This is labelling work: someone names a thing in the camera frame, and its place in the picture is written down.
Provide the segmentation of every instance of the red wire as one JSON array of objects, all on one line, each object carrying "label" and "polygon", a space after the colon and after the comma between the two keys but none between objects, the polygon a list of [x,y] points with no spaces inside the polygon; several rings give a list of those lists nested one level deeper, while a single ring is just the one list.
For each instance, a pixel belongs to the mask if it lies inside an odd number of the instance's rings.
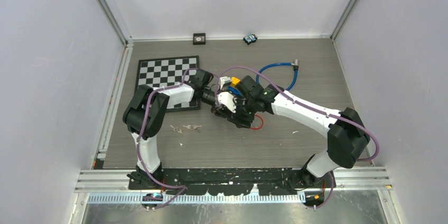
[{"label": "red wire", "polygon": [[258,115],[255,115],[255,116],[258,117],[262,121],[262,125],[260,125],[260,127],[251,127],[250,129],[252,129],[252,130],[260,130],[263,127],[263,125],[265,124],[265,122],[263,121],[261,116],[258,116]]}]

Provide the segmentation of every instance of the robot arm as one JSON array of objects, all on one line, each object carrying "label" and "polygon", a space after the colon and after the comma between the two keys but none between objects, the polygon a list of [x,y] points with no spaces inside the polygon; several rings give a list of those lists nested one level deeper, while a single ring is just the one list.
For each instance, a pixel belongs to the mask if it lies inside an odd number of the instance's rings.
[{"label": "robot arm", "polygon": [[[142,159],[151,173],[160,167],[156,134],[162,125],[166,108],[192,100],[201,100],[211,105],[212,113],[236,124],[238,128],[250,128],[256,112],[268,112],[293,119],[323,135],[328,141],[328,147],[323,152],[311,156],[302,167],[297,177],[297,182],[302,186],[312,186],[318,183],[322,176],[337,167],[352,168],[370,141],[368,135],[354,126],[296,105],[281,95],[272,85],[263,88],[250,76],[244,77],[235,85],[241,96],[226,91],[228,85],[225,82],[228,83],[228,81],[220,81],[221,93],[217,95],[218,101],[216,101],[215,93],[207,87],[212,77],[211,73],[198,69],[196,75],[190,76],[190,80],[182,86],[162,90],[154,95],[149,120],[142,137],[143,141],[140,142]],[[123,116],[123,121],[127,124],[128,130],[133,133],[135,141],[143,123],[144,104],[152,91],[153,89],[148,86],[140,86]],[[363,125],[357,112],[353,109],[347,108],[345,111],[327,109],[302,100],[288,91],[285,93],[294,100],[306,103],[326,114],[340,114],[346,119]]]}]

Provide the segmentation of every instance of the gray wall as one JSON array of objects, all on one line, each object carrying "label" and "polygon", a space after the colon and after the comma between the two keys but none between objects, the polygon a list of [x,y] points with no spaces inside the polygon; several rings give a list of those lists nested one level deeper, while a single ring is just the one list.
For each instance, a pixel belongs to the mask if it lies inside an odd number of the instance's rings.
[{"label": "gray wall", "polygon": [[336,45],[406,223],[446,223],[448,0],[360,0]]},{"label": "gray wall", "polygon": [[0,0],[0,223],[67,223],[123,47],[95,0]]},{"label": "gray wall", "polygon": [[108,0],[133,39],[330,35],[349,0]]}]

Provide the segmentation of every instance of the metal strip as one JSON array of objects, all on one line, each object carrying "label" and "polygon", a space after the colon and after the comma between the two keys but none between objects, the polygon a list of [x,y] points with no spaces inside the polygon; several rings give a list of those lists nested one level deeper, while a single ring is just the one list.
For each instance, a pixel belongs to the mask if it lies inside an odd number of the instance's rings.
[{"label": "metal strip", "polygon": [[[127,192],[127,193],[91,193],[87,203],[89,204],[141,204],[147,192]],[[166,203],[172,199],[173,195],[163,194],[163,201],[151,201],[151,204]],[[260,196],[258,192],[251,192],[248,195],[224,196],[217,195],[180,195],[170,204],[247,204],[247,203],[305,203],[305,192],[297,192],[297,195],[269,195]]]},{"label": "metal strip", "polygon": [[339,19],[338,23],[336,24],[336,27],[334,28],[333,34],[331,34],[330,37],[331,40],[335,40],[338,37],[339,32],[346,23],[348,16],[350,15],[351,11],[353,10],[357,2],[358,0],[349,0],[344,12],[341,15],[341,18]]},{"label": "metal strip", "polygon": [[97,0],[97,2],[101,7],[102,11],[104,12],[104,14],[106,15],[107,20],[112,25],[112,28],[114,29],[115,33],[117,33],[118,38],[125,45],[127,43],[127,39],[124,36],[123,31],[121,30],[117,21],[115,20],[115,17],[112,11],[110,10],[109,6],[107,5],[106,0]]},{"label": "metal strip", "polygon": [[384,210],[384,214],[386,216],[387,223],[389,224],[400,224],[400,218],[397,214],[397,210],[395,208],[395,203],[390,196],[391,191],[378,191],[378,196],[381,201],[382,209]]},{"label": "metal strip", "polygon": [[[126,176],[133,170],[82,170],[76,192],[131,192]],[[354,167],[334,170],[335,190],[390,190],[390,180],[384,167]],[[145,190],[139,192],[157,192]]]},{"label": "metal strip", "polygon": [[115,117],[117,115],[118,104],[120,102],[120,98],[122,95],[122,90],[126,79],[126,72],[129,66],[130,57],[132,55],[133,46],[134,46],[133,42],[127,45],[124,55],[120,61],[120,65],[118,67],[118,71],[115,77],[116,80],[114,82],[110,98],[110,104],[106,112],[106,119],[102,125],[102,130],[100,134],[98,152],[101,153],[101,155],[98,155],[98,158],[106,157],[106,152],[109,146],[110,136],[112,134],[112,128],[114,126]]},{"label": "metal strip", "polygon": [[86,212],[88,193],[78,193],[76,202],[73,205],[73,211],[70,216],[69,224],[81,224]]},{"label": "metal strip", "polygon": [[[207,37],[206,41],[215,40],[242,40],[243,36],[230,36],[230,37]],[[258,36],[258,39],[316,39],[316,38],[330,38],[330,35],[265,35]],[[134,42],[161,42],[161,41],[193,41],[191,38],[167,38],[167,39],[134,39]]]}]

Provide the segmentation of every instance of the cable connector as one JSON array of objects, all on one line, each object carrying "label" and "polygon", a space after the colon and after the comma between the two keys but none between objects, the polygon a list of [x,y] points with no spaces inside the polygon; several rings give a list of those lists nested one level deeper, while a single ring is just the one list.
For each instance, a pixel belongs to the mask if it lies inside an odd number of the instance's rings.
[{"label": "cable connector", "polygon": [[294,68],[294,70],[298,70],[298,59],[294,60],[293,68]]}]

